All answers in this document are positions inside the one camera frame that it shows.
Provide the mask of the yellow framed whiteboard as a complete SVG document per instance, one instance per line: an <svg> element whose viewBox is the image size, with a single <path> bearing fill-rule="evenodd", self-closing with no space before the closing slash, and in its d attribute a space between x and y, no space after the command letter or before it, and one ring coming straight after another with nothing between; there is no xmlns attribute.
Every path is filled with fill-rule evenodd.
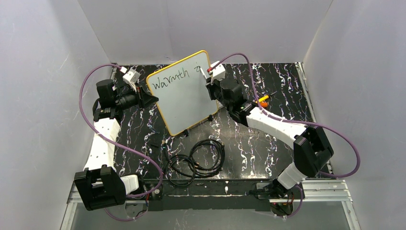
<svg viewBox="0 0 406 230"><path fill-rule="evenodd" d="M171 136L182 133L218 111L217 102L210 99L199 66L207 75L210 60L205 50L157 70L146 78L151 94L159 98L157 108Z"/></svg>

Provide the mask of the black white marker pen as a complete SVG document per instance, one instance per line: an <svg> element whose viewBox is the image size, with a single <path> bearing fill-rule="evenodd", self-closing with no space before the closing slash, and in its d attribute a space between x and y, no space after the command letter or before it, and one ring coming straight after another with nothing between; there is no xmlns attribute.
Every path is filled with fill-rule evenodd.
<svg viewBox="0 0 406 230"><path fill-rule="evenodd" d="M199 66L199 72L201 73L203 79L206 80L206 79L207 79L206 72L205 72L205 70L204 70L202 67L200 67L200 66Z"/></svg>

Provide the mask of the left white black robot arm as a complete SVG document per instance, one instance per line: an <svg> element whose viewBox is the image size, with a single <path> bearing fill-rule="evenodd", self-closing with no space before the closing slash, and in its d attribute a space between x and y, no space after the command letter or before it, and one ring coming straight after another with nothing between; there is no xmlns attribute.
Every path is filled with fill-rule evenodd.
<svg viewBox="0 0 406 230"><path fill-rule="evenodd" d="M115 141L118 137L124 110L133 106L146 108L158 98L145 92L135 80L125 80L130 89L123 91L113 80L96 84L98 99L92 108L95 133L90 155L83 171L76 172L74 183L88 211L122 205L128 195L146 192L139 173L120 177L113 167ZM110 142L101 138L107 137Z"/></svg>

